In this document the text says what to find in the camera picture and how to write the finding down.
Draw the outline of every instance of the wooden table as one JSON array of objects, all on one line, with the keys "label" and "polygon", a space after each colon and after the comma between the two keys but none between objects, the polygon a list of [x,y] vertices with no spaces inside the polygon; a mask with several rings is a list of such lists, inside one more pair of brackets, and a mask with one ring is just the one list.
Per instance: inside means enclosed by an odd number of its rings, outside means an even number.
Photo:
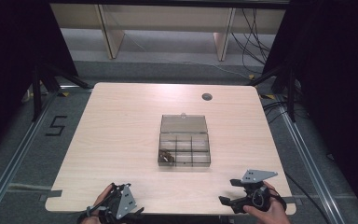
[{"label": "wooden table", "polygon": [[[210,93],[210,101],[202,99]],[[162,115],[204,115],[210,167],[158,166]],[[247,169],[275,171],[268,180],[292,196],[254,87],[99,83],[95,86],[48,198],[54,212],[85,210],[111,182],[131,183],[145,214],[232,215],[218,196],[237,199]],[[287,214],[296,206],[288,204]]]}]

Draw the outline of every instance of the cable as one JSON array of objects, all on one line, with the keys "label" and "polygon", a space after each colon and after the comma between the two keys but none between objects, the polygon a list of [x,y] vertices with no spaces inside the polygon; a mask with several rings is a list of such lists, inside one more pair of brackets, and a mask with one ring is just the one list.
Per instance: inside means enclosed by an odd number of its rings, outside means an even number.
[{"label": "cable", "polygon": [[[252,25],[250,24],[250,22],[249,22],[249,20],[248,20],[248,18],[247,18],[247,16],[246,16],[246,14],[245,14],[244,9],[242,9],[242,14],[243,14],[243,17],[245,18],[246,23],[248,24],[248,27],[249,27],[249,30],[250,30],[249,37],[246,36],[246,34],[243,34],[243,35],[244,35],[245,38],[247,39],[247,43],[249,42],[249,43],[251,43],[252,45],[254,45],[255,47],[259,48],[260,53],[261,53],[261,55],[262,55],[262,57],[263,57],[263,60],[264,60],[264,62],[265,62],[265,61],[267,60],[267,55],[266,55],[265,51],[269,52],[270,49],[269,49],[266,45],[264,45],[264,44],[260,41],[260,39],[258,38],[257,23],[256,23],[257,9],[256,9],[256,8],[253,9],[253,14],[254,14],[253,17],[254,17],[254,19],[253,19]],[[253,37],[255,38],[255,41],[256,41],[257,44],[253,43],[253,41],[250,40],[250,37],[251,37],[251,36],[253,36]]]},{"label": "cable", "polygon": [[318,211],[321,213],[322,217],[324,218],[324,221],[327,224],[330,224],[327,216],[324,214],[321,207],[319,207],[319,205],[309,196],[309,194],[303,188],[301,188],[301,186],[289,174],[287,174],[286,171],[284,171],[284,174],[305,194],[305,196],[307,196],[308,199],[310,199],[313,205],[315,205],[316,209],[318,209]]},{"label": "cable", "polygon": [[271,107],[285,105],[285,104],[287,104],[287,102],[285,102],[285,101],[274,102],[274,103],[271,103],[271,104],[268,104],[268,105],[263,105],[263,109],[268,110]]},{"label": "cable", "polygon": [[87,208],[86,211],[82,211],[80,213],[80,216],[79,218],[77,219],[77,224],[80,224],[84,218],[87,218],[87,217],[98,217],[98,216],[95,216],[93,215],[92,213],[94,211],[96,211],[103,203],[105,203],[108,199],[110,199],[111,197],[113,196],[116,196],[117,193],[116,192],[110,192],[102,201],[100,201],[99,203],[97,203],[96,205],[94,205],[92,208]]},{"label": "cable", "polygon": [[275,119],[277,119],[279,116],[281,116],[281,115],[284,114],[284,113],[287,113],[287,110],[286,110],[286,111],[283,111],[281,114],[277,115],[274,119],[270,120],[270,121],[268,122],[268,124],[272,123]]},{"label": "cable", "polygon": [[256,56],[254,56],[254,54],[249,51],[238,39],[237,37],[231,33],[231,35],[234,37],[234,40],[237,42],[238,46],[240,47],[240,49],[242,50],[242,65],[243,67],[249,71],[249,72],[252,72],[252,73],[256,73],[256,74],[261,74],[260,72],[256,72],[256,71],[253,71],[252,69],[248,68],[246,65],[245,65],[245,61],[244,61],[244,56],[245,56],[245,52],[250,56],[252,57],[253,59],[255,59],[256,61],[258,61],[259,63],[263,64],[264,65],[264,62],[261,61],[260,59],[258,59]]},{"label": "cable", "polygon": [[[108,11],[109,9],[107,8],[106,5],[103,5],[103,9]],[[116,18],[113,16],[113,13],[106,13],[105,15],[108,15],[113,21],[114,23],[117,25],[117,27],[119,28],[119,30],[123,30],[121,25],[118,23],[118,21],[116,20]],[[142,49],[145,53],[147,53],[148,51],[140,44],[138,44],[133,38],[131,38],[128,34],[125,34],[124,33],[124,36],[126,36],[131,42],[133,42],[136,46],[138,46],[140,49]],[[221,68],[217,65],[214,65],[214,64],[208,64],[208,63],[193,63],[193,62],[176,62],[176,61],[171,61],[171,60],[168,60],[168,59],[165,59],[165,58],[156,58],[157,60],[162,60],[163,62],[169,62],[169,63],[191,63],[191,64],[199,64],[199,65],[207,65],[207,66],[212,66],[214,68],[217,68],[223,72],[226,72],[226,73],[230,73],[230,74],[234,74],[234,75],[239,75],[241,77],[244,77],[248,80],[251,80],[250,78],[248,78],[246,75],[244,74],[241,74],[241,73],[237,73],[237,72],[232,72],[232,71],[228,71],[224,68]]]},{"label": "cable", "polygon": [[266,114],[266,117],[269,115],[269,113],[271,113],[271,111],[272,110],[274,110],[275,109],[275,106],[273,106],[270,110],[269,110],[269,112]]}]

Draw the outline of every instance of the hand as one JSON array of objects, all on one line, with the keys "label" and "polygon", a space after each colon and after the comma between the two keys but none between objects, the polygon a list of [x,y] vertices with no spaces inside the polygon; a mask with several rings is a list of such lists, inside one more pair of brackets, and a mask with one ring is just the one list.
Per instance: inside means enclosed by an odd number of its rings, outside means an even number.
[{"label": "hand", "polygon": [[[97,200],[94,203],[94,206],[100,203],[106,195],[112,190],[112,185],[109,185],[97,198]],[[83,219],[81,224],[101,224],[100,219],[98,218],[98,210],[95,210],[91,213],[92,217],[86,217]]]},{"label": "hand", "polygon": [[[275,188],[268,182],[264,181],[264,184],[269,188],[269,193],[277,194]],[[243,210],[250,215],[257,217],[257,224],[290,224],[289,218],[284,212],[283,206],[278,200],[273,197],[269,199],[270,207],[267,212],[258,210],[253,206],[245,205]]]}]

